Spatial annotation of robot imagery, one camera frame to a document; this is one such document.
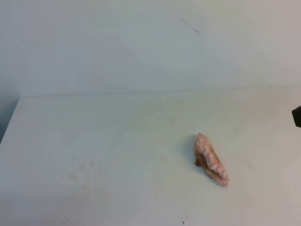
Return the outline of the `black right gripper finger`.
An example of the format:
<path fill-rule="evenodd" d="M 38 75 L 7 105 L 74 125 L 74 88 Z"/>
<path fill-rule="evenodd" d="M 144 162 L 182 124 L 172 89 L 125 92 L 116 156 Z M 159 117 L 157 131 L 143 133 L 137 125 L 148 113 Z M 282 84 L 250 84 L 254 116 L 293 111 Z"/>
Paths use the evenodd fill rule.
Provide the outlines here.
<path fill-rule="evenodd" d="M 292 110 L 292 116 L 295 126 L 301 128 L 301 106 Z"/>

